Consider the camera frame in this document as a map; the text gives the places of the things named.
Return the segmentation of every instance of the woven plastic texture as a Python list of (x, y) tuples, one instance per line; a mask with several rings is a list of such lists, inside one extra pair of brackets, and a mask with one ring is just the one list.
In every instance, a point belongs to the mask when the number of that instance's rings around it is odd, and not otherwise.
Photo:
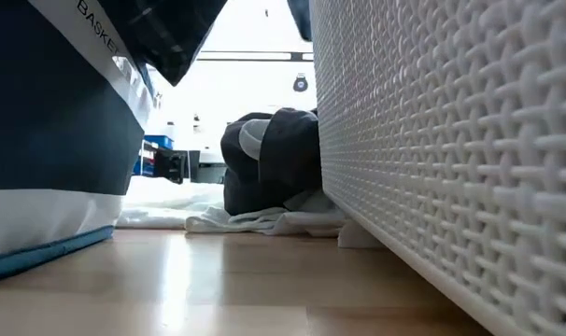
[(566, 1), (311, 10), (327, 194), (492, 332), (565, 336)]

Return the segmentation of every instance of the wooden floor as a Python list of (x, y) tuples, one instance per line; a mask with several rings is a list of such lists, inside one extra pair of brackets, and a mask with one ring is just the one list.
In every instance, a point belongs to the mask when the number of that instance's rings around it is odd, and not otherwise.
[(116, 231), (0, 282), (0, 336), (488, 333), (386, 250)]

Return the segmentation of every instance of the white wicker basket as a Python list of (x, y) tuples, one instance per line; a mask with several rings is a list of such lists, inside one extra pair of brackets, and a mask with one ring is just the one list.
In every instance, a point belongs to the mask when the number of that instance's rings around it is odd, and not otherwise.
[(326, 192), (497, 335), (566, 335), (566, 0), (312, 0)]

